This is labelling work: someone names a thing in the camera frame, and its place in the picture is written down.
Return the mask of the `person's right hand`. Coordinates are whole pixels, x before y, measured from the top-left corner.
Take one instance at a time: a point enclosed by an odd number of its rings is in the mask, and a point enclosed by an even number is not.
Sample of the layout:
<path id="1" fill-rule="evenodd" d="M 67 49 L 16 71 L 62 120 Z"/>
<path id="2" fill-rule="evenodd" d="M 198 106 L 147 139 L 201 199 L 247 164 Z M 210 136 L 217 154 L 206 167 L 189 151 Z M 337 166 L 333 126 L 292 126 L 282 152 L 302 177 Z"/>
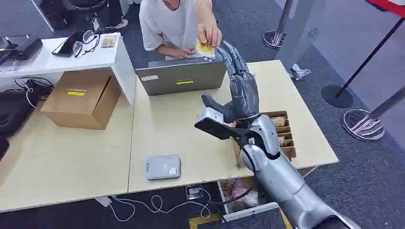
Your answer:
<path id="1" fill-rule="evenodd" d="M 196 55 L 196 51 L 194 49 L 177 49 L 175 52 L 174 57 L 178 59 L 184 58 L 193 58 Z"/>

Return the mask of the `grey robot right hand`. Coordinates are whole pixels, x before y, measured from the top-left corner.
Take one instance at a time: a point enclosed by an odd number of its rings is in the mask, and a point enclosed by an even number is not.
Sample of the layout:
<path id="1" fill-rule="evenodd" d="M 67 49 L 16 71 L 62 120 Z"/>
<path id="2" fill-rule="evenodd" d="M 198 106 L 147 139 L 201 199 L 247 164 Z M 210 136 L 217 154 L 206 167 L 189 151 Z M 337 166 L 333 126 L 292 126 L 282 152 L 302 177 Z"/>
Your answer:
<path id="1" fill-rule="evenodd" d="M 256 80 L 239 51 L 227 41 L 223 41 L 216 51 L 223 58 L 227 68 L 231 101 L 221 105 L 210 95 L 203 94 L 201 99 L 204 105 L 222 113 L 225 123 L 259 115 Z"/>

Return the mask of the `person's left hand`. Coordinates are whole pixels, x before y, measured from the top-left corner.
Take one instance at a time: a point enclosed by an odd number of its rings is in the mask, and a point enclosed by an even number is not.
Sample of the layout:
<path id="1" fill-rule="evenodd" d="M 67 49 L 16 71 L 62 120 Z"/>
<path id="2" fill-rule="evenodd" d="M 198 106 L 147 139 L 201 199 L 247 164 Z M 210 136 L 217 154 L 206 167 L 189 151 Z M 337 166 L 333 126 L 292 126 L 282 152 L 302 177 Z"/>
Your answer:
<path id="1" fill-rule="evenodd" d="M 218 47 L 222 41 L 222 32 L 215 23 L 198 24 L 198 38 L 203 44 Z"/>

